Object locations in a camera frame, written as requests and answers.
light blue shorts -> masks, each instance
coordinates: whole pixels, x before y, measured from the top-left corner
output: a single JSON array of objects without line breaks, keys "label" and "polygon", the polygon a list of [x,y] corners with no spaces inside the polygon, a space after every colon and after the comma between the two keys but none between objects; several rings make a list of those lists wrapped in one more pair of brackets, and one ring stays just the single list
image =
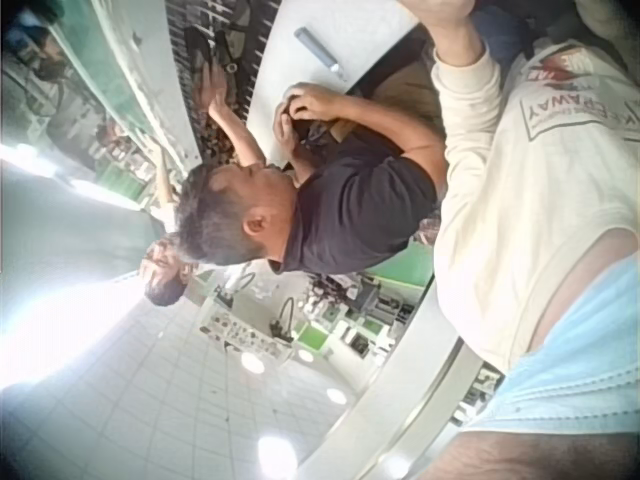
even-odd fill
[{"label": "light blue shorts", "polygon": [[638,254],[609,267],[465,431],[640,432]]}]

man's ear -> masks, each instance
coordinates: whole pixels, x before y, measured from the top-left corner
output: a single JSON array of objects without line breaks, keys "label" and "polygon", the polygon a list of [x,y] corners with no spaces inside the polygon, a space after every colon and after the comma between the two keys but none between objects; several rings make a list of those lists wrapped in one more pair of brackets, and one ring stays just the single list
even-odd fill
[{"label": "man's ear", "polygon": [[189,283],[189,279],[193,273],[193,264],[185,263],[178,273],[180,275],[180,281],[186,285]]},{"label": "man's ear", "polygon": [[250,209],[242,221],[242,229],[250,237],[262,235],[268,225],[269,215],[260,207]]}]

black t-shirt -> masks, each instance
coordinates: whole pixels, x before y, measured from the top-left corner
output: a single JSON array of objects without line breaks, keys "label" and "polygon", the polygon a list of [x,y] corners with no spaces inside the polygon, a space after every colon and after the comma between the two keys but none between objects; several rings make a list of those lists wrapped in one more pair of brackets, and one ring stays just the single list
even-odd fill
[{"label": "black t-shirt", "polygon": [[298,190],[276,273],[360,272],[404,250],[437,203],[433,181],[379,141],[350,135]]}]

cylindrical object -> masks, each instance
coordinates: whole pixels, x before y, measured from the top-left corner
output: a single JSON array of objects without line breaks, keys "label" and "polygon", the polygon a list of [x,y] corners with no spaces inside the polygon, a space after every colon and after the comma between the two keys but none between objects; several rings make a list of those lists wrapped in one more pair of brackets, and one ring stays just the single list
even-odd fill
[{"label": "cylindrical object", "polygon": [[307,30],[306,27],[300,27],[294,33],[294,36],[302,43],[307,50],[309,50],[322,64],[331,70],[333,73],[342,78],[342,67],[338,63],[338,60],[331,55],[329,50],[325,48],[320,41],[313,36],[313,34]]}]

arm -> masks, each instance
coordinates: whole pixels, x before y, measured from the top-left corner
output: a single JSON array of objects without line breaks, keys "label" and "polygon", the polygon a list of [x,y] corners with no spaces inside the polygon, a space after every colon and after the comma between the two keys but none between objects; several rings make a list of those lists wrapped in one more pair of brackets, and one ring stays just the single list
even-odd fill
[{"label": "arm", "polygon": [[315,171],[316,161],[313,154],[300,144],[291,117],[285,113],[286,109],[286,102],[278,105],[273,119],[273,134],[293,166],[298,185],[302,185]]},{"label": "arm", "polygon": [[445,191],[446,163],[442,138],[420,120],[370,100],[339,95],[317,85],[297,85],[289,95],[294,119],[336,117],[351,120],[387,137],[433,180],[438,196]]},{"label": "arm", "polygon": [[158,161],[156,162],[156,195],[160,202],[160,208],[166,207],[173,201],[173,193],[171,192],[171,183],[169,182],[169,174],[167,165],[164,161],[164,150],[159,152]]},{"label": "arm", "polygon": [[242,120],[229,108],[226,102],[227,80],[224,70],[217,64],[209,69],[205,63],[202,71],[202,85],[194,89],[194,102],[201,111],[206,111],[227,134],[238,154],[240,165],[265,163],[265,156]]},{"label": "arm", "polygon": [[465,210],[482,185],[500,114],[500,70],[469,19],[474,0],[403,0],[436,46],[432,77],[447,135],[443,223]]},{"label": "arm", "polygon": [[233,148],[238,154],[240,165],[246,167],[253,163],[264,164],[266,162],[258,142],[228,105],[210,107],[209,115],[231,140]]}]

